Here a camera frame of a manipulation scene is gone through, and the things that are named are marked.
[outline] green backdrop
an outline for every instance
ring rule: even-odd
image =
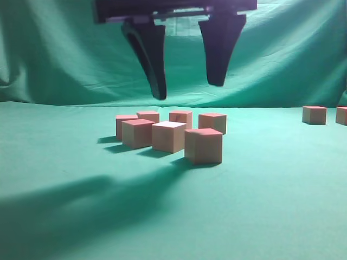
[[[298,107],[347,104],[346,1],[259,0],[224,87],[207,84],[197,21],[165,24],[168,99],[155,100],[119,24],[91,0],[0,0],[0,100],[49,105]]]

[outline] pink cube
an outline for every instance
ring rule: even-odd
[[[347,126],[347,107],[337,107],[336,123]]]
[[[164,121],[152,127],[152,146],[154,150],[176,153],[184,148],[186,123]]]
[[[192,111],[172,111],[169,113],[169,121],[186,123],[187,129],[191,129],[193,125],[193,113]]]
[[[121,123],[123,121],[127,121],[127,120],[134,120],[134,119],[138,119],[137,115],[117,115],[115,117],[115,130],[116,130],[116,138],[121,140],[122,138],[122,132],[121,132]]]
[[[304,106],[303,107],[303,122],[310,125],[325,125],[326,112],[327,112],[326,107]]]
[[[156,111],[140,111],[137,112],[137,116],[141,119],[147,119],[154,123],[160,122],[160,113]]]
[[[221,113],[204,113],[199,115],[199,128],[212,128],[227,133],[227,115]]]
[[[222,162],[223,134],[212,128],[185,130],[184,157],[193,164]]]
[[[133,149],[151,146],[153,124],[153,121],[146,119],[123,121],[123,144]]]

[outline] wooden block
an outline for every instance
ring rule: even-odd
[[[152,146],[154,150],[176,153],[184,148],[186,123],[164,121],[152,126]]]
[[[327,112],[326,107],[304,106],[303,107],[303,122],[310,125],[325,125],[326,112]]]
[[[227,115],[220,113],[203,113],[199,115],[199,128],[212,128],[221,132],[227,133]]]
[[[212,128],[185,130],[184,157],[193,164],[222,162],[223,134]]]
[[[139,111],[137,116],[141,119],[147,119],[153,121],[154,123],[160,122],[160,113],[156,111]]]
[[[186,123],[187,129],[192,129],[193,113],[192,111],[176,110],[169,113],[169,121]]]
[[[347,126],[347,107],[337,107],[336,123]]]
[[[153,124],[153,121],[146,119],[123,121],[123,144],[133,149],[151,146]]]
[[[138,119],[139,117],[137,117],[137,115],[117,115],[115,117],[115,136],[117,139],[121,140],[122,138],[122,131],[121,131],[121,123],[123,121],[127,121],[127,120],[134,120],[134,119]]]

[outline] green table surface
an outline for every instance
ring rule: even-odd
[[[347,127],[301,108],[228,114],[223,163],[131,150],[115,115],[178,107],[0,103],[1,260],[335,260],[347,256]]]

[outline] green cloth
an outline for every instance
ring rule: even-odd
[[[1,260],[335,260],[347,255],[346,127],[300,108],[228,114],[223,163],[117,142],[116,114],[0,103]]]
[[[0,1],[0,101],[48,105],[347,105],[346,0],[259,0],[226,84],[207,84],[197,21],[166,22],[168,99],[155,100],[119,24],[91,0]]]

